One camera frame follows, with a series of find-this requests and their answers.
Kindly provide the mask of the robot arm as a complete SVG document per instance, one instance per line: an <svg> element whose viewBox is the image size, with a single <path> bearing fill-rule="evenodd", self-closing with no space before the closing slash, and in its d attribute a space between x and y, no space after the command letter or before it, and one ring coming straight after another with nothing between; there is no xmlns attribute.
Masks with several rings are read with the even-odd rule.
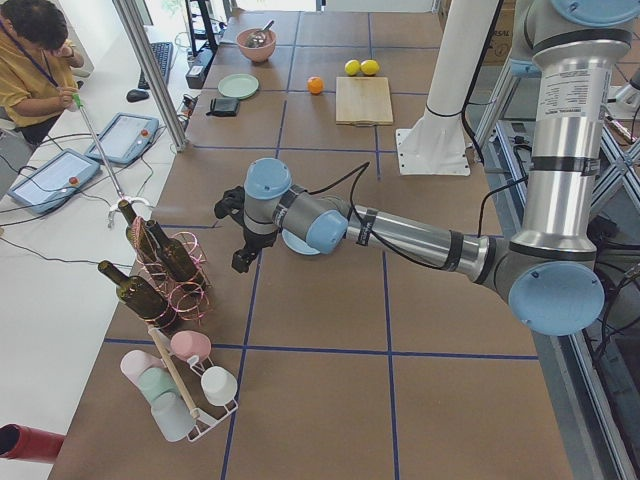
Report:
<svg viewBox="0 0 640 480"><path fill-rule="evenodd" d="M215 205L243 230L232 257L246 272L289 233L329 254L344 239L420 266L457 272L496 292L533 331L565 336L591 325L605 302L587 235L611 70L630 49L635 1L519 1L509 61L540 74L524 216L509 239L466 235L322 196L296 185L275 158L253 162Z"/></svg>

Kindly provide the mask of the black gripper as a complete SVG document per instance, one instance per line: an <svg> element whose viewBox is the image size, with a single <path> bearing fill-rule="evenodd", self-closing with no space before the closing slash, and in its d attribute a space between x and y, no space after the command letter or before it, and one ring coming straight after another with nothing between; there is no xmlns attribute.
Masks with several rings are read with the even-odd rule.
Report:
<svg viewBox="0 0 640 480"><path fill-rule="evenodd" d="M247 273L255 255L264 248L272 247L278 237L278 227L272 223L256 223L251 219L243 220L243 248L232 255L231 266L238 273Z"/></svg>

